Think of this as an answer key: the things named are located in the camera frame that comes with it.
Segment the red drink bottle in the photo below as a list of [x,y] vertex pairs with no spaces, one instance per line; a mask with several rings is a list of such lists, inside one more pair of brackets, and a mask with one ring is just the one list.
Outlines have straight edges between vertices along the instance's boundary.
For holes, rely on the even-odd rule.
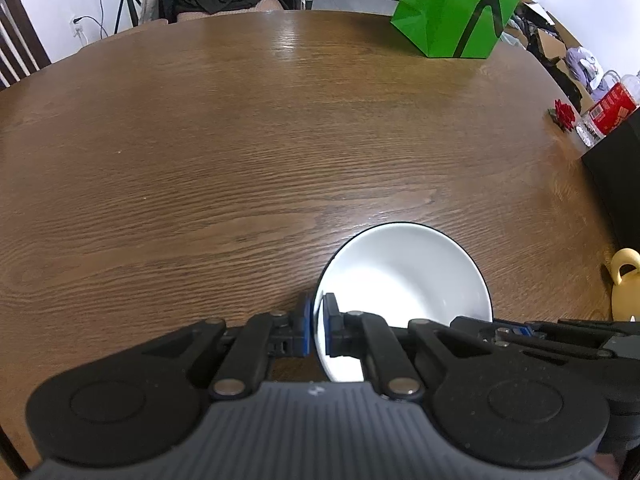
[[623,76],[578,119],[575,131],[587,148],[592,148],[638,110],[639,87],[639,75]]

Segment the black paper shopping bag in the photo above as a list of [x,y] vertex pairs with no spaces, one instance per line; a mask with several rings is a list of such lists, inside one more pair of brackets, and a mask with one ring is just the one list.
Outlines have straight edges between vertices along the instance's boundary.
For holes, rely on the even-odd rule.
[[639,111],[582,156],[618,248],[640,245]]

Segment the dark wooden chair left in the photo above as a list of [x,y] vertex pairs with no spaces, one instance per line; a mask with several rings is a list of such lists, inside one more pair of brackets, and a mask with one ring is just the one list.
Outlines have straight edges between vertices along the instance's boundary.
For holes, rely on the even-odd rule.
[[114,34],[119,0],[1,0],[1,88],[99,42],[165,25],[143,21],[132,27],[128,11]]

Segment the red rose flower head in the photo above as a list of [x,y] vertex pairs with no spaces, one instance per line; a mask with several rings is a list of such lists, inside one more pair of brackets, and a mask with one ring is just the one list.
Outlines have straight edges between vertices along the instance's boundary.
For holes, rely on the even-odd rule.
[[548,115],[562,131],[572,131],[576,125],[576,114],[572,104],[562,100],[555,100],[553,106],[548,109]]

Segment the green paper shopping bag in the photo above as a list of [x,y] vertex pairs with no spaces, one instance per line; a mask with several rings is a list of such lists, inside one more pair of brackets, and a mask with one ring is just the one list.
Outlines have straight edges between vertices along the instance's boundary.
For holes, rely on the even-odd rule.
[[399,0],[390,20],[428,58],[488,58],[520,0]]

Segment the yellow mug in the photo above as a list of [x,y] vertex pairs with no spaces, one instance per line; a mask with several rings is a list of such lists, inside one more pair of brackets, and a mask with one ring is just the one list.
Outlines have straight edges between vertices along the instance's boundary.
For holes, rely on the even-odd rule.
[[616,252],[610,263],[613,281],[612,318],[618,322],[638,323],[640,318],[640,255],[634,249]]

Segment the white bowl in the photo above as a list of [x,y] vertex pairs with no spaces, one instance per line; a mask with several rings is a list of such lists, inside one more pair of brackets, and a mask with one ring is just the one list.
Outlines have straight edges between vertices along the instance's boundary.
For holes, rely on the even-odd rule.
[[382,316],[406,328],[414,318],[448,326],[458,316],[494,317],[484,276],[455,240],[429,226],[390,222],[348,240],[323,269],[314,294],[314,342],[332,382],[361,382],[360,363],[326,354],[323,298],[335,296],[338,310]]

